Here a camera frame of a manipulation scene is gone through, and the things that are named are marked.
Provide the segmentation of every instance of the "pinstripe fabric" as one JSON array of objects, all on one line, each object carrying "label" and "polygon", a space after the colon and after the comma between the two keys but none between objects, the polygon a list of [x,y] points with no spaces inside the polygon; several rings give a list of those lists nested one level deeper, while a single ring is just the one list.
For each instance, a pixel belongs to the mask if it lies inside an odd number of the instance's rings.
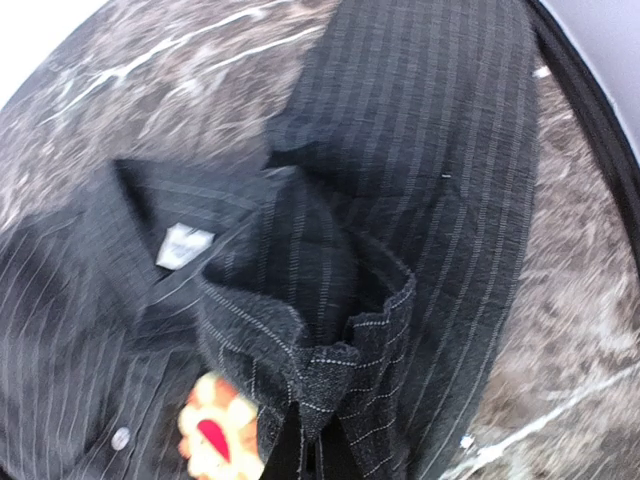
[{"label": "pinstripe fabric", "polygon": [[[295,401],[309,440],[337,413],[364,478],[438,478],[526,245],[533,49],[516,0],[344,0],[268,122],[267,169],[116,161],[5,232],[8,478],[187,478],[175,423],[208,369],[261,405],[265,457]],[[177,222],[216,239],[168,272]]]}]

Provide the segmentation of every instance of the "white wall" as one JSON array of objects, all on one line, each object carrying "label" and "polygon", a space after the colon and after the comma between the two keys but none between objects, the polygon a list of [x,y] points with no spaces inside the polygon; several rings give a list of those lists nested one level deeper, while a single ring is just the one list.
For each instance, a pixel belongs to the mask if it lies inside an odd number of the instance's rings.
[{"label": "white wall", "polygon": [[0,0],[0,109],[35,68],[107,0]]},{"label": "white wall", "polygon": [[542,0],[591,69],[640,162],[640,0]]}]

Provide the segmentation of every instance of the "plush toy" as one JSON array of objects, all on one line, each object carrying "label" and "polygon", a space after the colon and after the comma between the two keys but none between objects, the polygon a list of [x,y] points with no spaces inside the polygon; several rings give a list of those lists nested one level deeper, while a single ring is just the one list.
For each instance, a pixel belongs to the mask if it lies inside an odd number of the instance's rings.
[{"label": "plush toy", "polygon": [[180,412],[180,454],[197,480],[258,480],[257,410],[219,376],[196,382]]}]

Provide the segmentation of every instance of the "white vein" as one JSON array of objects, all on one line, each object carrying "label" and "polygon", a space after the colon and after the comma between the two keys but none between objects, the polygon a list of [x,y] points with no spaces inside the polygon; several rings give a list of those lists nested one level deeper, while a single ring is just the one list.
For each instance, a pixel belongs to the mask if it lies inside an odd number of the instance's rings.
[{"label": "white vein", "polygon": [[206,27],[203,27],[194,32],[189,32],[187,34],[184,34],[175,40],[173,38],[166,38],[162,40],[160,43],[158,43],[151,50],[143,53],[142,55],[137,56],[136,58],[131,60],[129,63],[119,65],[117,67],[109,68],[107,70],[104,70],[100,74],[97,74],[95,76],[95,80],[82,93],[77,95],[71,102],[69,102],[64,108],[62,108],[62,110],[43,120],[40,123],[40,125],[48,123],[51,120],[54,120],[55,118],[58,118],[59,116],[63,115],[69,109],[73,108],[79,102],[84,100],[89,94],[91,94],[94,90],[104,85],[110,79],[116,78],[118,79],[118,81],[122,81],[133,70],[140,67],[141,65],[144,65],[160,52],[164,52],[167,50],[171,50],[171,51],[176,50],[180,47],[183,47],[187,43],[189,43],[196,36],[224,27],[242,18],[252,17],[254,20],[261,20],[262,18],[264,18],[264,12],[263,12],[264,9],[269,9],[282,3],[291,3],[292,1],[293,0],[274,0],[272,2],[265,3],[263,5],[258,5],[255,7],[244,9],[240,12],[234,13],[233,15],[229,15],[228,17],[220,20],[219,22],[213,23],[211,25],[207,25]]},{"label": "white vein", "polygon": [[625,368],[624,370],[621,370],[620,372],[613,375],[612,377],[609,377],[606,380],[577,389],[573,396],[566,402],[557,406],[546,415],[543,415],[542,417],[525,425],[523,428],[513,433],[512,435],[509,435],[501,442],[496,443],[495,445],[481,448],[480,450],[478,450],[478,453],[475,455],[475,457],[462,462],[455,468],[448,470],[440,477],[440,480],[467,480],[471,478],[471,475],[473,475],[475,472],[502,457],[507,448],[513,446],[518,442],[521,442],[529,435],[541,431],[549,422],[556,420],[558,417],[578,405],[582,400],[596,393],[602,392],[603,390],[607,390],[613,385],[619,383],[621,380],[631,377],[638,371],[640,371],[640,362],[635,363],[632,366]]},{"label": "white vein", "polygon": [[546,65],[544,67],[538,68],[535,72],[533,72],[533,76],[536,78],[546,78],[551,75],[551,69]]},{"label": "white vein", "polygon": [[295,35],[291,35],[290,37],[282,38],[280,40],[276,40],[275,42],[267,43],[266,45],[261,45],[259,47],[250,48],[249,50],[245,50],[244,52],[241,52],[238,55],[235,55],[227,60],[224,60],[222,62],[216,63],[215,65],[210,66],[205,70],[205,73],[209,73],[219,68],[226,67],[230,63],[235,63],[239,60],[242,60],[245,57],[248,57],[250,55],[255,55],[256,53],[264,52],[265,50],[269,50],[270,48],[278,47],[280,45],[284,45],[285,43],[295,42],[296,40],[299,40],[302,37],[306,37],[307,35],[322,29],[323,27],[319,27],[319,26],[307,28],[306,30],[303,30],[300,33],[296,33]]}]

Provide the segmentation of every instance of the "red heart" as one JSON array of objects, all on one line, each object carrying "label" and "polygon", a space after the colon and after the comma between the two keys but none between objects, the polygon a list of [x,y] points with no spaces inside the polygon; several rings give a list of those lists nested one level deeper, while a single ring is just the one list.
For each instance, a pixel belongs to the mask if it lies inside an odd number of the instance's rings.
[{"label": "red heart", "polygon": [[222,458],[231,463],[229,444],[220,425],[212,420],[202,420],[198,423],[198,430],[211,442],[211,445],[222,455]]}]

